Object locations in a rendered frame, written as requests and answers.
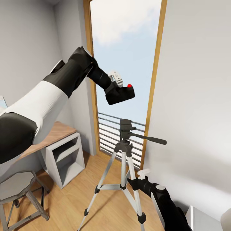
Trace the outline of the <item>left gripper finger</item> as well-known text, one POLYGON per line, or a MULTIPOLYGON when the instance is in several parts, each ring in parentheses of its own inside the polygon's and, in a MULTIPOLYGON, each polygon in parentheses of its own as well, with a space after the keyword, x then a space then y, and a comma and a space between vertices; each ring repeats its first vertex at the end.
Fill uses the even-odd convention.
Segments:
POLYGON ((114 94, 114 95, 117 95, 117 96, 119 95, 119 93, 116 91, 116 89, 111 93, 114 94))

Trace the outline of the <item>digital camera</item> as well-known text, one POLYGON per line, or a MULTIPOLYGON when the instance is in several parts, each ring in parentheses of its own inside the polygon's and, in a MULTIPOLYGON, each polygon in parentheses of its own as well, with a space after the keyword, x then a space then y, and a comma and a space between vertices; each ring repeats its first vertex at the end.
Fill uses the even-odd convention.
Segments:
POLYGON ((117 96, 112 93, 110 93, 109 95, 105 95, 106 100, 110 105, 114 105, 116 103, 120 103, 122 101, 126 101, 135 97, 135 90, 131 84, 128 84, 127 87, 119 88, 115 80, 113 81, 113 83, 119 95, 117 96))

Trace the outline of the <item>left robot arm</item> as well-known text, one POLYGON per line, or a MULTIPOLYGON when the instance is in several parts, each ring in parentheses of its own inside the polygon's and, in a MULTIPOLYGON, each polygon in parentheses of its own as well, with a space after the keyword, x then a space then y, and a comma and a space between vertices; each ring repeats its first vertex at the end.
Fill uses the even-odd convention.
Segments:
POLYGON ((60 60, 50 74, 19 101, 0 113, 0 177, 31 146, 42 142, 76 90, 87 77, 106 95, 119 95, 123 87, 115 69, 105 73, 85 47, 78 47, 68 62, 60 60))

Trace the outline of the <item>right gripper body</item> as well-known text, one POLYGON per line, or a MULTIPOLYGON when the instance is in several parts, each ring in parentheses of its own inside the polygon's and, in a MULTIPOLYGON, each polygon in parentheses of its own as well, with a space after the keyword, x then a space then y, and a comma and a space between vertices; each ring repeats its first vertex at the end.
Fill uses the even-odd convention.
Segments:
MULTIPOLYGON (((149 181, 148 181, 148 177, 147 177, 147 176, 145 176, 145 179, 143 179, 143 180, 138 179, 138 178, 132 180, 132 187, 133 187, 133 190, 136 191, 136 190, 139 190, 139 189, 140 189, 141 191, 143 191, 143 192, 145 193, 144 187, 145 187, 145 185, 146 185, 148 182, 149 182, 149 181)), ((145 194, 146 194, 146 193, 145 193, 145 194)), ((146 195, 147 195, 147 194, 146 194, 146 195)))

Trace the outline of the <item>camera tripod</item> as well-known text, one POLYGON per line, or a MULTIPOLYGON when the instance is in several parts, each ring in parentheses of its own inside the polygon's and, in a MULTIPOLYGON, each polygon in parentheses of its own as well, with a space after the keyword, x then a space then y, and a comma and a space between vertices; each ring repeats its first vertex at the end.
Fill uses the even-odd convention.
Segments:
POLYGON ((129 178, 131 180, 134 180, 137 178, 135 176, 133 160, 132 160, 132 152, 131 152, 133 149, 133 144, 132 143, 130 144, 130 141, 128 141, 128 139, 131 136, 135 136, 135 137, 144 138, 144 139, 147 139, 149 141, 156 142, 156 143, 163 144, 163 145, 166 145, 167 141, 163 140, 163 139, 154 138, 154 137, 147 137, 147 136, 143 136, 143 135, 139 135, 139 134, 134 134, 133 132, 130 132, 130 131, 136 130, 136 127, 132 127, 131 123, 132 123, 132 120, 129 120, 129 119, 120 120, 120 131, 119 131, 120 132, 120 142, 118 142, 116 144, 114 152, 111 156, 111 159, 108 162, 108 165, 107 165, 107 167, 106 167, 106 169, 102 175, 102 178, 101 178, 99 184, 95 188, 94 196, 90 202, 90 205, 84 211, 83 221, 81 222, 81 225, 77 231, 80 230, 86 216, 89 213, 89 210, 93 204, 93 201, 100 190, 122 190, 123 193, 125 194, 125 196, 127 197, 127 199, 129 200, 129 202, 131 203, 133 209, 137 213, 138 221, 141 224, 141 231, 145 231, 144 222, 146 221, 146 215, 144 212, 142 212, 140 198, 139 198, 139 192, 138 192, 138 190, 133 191, 134 196, 135 196, 135 200, 134 200, 133 196, 130 194, 130 192, 126 188, 126 185, 128 184, 127 178, 129 178), (110 169, 110 167, 114 161, 114 158, 115 158, 115 156, 119 150, 122 151, 121 184, 102 185, 103 181, 104 181, 104 179, 108 173, 108 170, 110 169), (127 172, 127 174, 126 174, 126 157, 128 159, 128 164, 129 164, 129 171, 127 172))

